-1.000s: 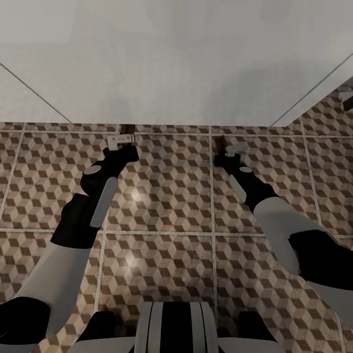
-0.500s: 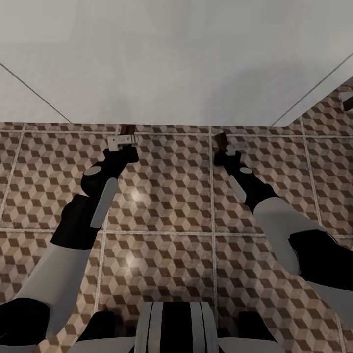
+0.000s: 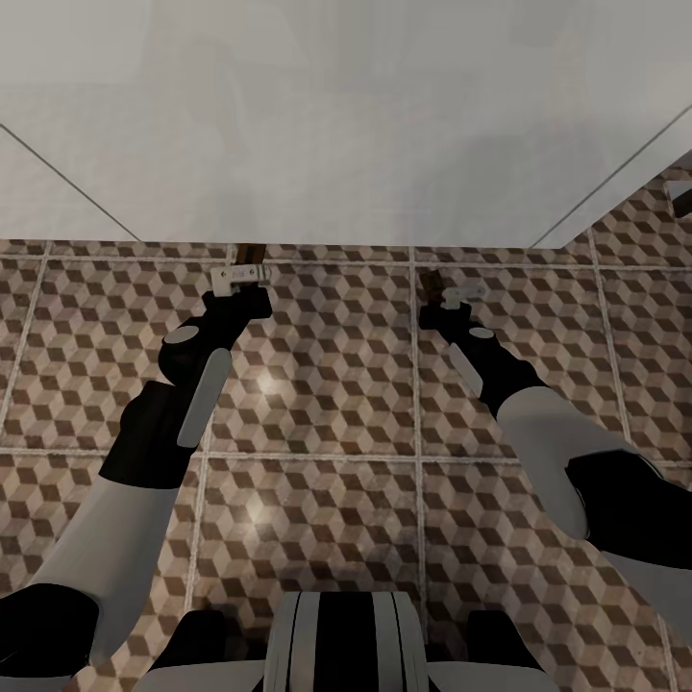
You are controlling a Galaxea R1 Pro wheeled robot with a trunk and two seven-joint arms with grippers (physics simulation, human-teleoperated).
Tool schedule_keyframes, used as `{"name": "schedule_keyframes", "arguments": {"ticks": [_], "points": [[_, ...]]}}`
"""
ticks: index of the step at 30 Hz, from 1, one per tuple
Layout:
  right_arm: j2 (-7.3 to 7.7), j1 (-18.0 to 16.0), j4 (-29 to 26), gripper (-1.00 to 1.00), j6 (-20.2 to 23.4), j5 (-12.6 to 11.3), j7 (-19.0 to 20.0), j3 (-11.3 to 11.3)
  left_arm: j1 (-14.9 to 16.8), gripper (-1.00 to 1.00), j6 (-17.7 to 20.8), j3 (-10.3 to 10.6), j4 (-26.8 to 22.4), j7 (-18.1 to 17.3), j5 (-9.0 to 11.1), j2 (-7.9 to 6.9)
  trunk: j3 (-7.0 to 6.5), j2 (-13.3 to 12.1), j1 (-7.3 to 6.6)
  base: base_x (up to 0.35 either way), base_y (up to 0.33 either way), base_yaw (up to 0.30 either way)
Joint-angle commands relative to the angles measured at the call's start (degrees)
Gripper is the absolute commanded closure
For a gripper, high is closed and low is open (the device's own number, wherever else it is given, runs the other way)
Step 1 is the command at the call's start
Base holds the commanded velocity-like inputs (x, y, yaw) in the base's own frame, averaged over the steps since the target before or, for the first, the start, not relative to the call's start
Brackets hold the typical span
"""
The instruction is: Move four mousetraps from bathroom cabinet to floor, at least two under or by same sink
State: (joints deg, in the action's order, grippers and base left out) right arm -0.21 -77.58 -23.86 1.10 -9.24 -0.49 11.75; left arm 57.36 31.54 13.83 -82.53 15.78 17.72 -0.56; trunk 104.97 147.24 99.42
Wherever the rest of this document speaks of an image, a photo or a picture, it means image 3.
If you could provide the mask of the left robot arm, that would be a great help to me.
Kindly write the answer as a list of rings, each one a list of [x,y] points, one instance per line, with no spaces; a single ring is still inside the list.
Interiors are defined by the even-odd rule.
[[[192,454],[232,367],[231,348],[272,307],[262,264],[212,267],[208,313],[161,341],[172,384],[147,381],[51,554],[31,581],[0,599],[0,692],[61,692],[102,666],[146,607],[162,543]]]

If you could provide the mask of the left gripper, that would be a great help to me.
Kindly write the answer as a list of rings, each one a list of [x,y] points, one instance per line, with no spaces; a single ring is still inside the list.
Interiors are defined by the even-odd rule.
[[[233,296],[215,297],[213,290],[202,295],[207,310],[222,309],[237,320],[242,333],[251,319],[269,318],[272,307],[266,288],[257,285],[241,285],[240,292]]]

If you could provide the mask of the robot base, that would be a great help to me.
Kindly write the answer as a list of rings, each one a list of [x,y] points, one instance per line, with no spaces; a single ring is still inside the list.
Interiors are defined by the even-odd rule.
[[[472,610],[467,626],[468,663],[425,645],[429,692],[561,692],[503,611]],[[263,692],[268,646],[252,645],[243,661],[224,662],[224,627],[223,611],[189,611],[132,692]]]

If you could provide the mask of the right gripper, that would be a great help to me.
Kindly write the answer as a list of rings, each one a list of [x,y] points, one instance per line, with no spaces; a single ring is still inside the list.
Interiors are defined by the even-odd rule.
[[[429,302],[427,306],[422,306],[419,317],[419,327],[421,330],[438,330],[444,338],[446,323],[454,319],[470,319],[472,307],[469,304],[461,304],[457,310],[446,310]],[[446,338],[444,338],[446,340]],[[446,340],[447,341],[447,340]]]

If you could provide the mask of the mousetrap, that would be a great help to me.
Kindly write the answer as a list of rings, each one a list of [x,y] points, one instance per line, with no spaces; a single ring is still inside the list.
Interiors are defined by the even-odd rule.
[[[235,264],[262,264],[266,245],[239,244]]]
[[[428,301],[434,305],[441,305],[446,302],[442,292],[446,289],[438,269],[419,276]]]

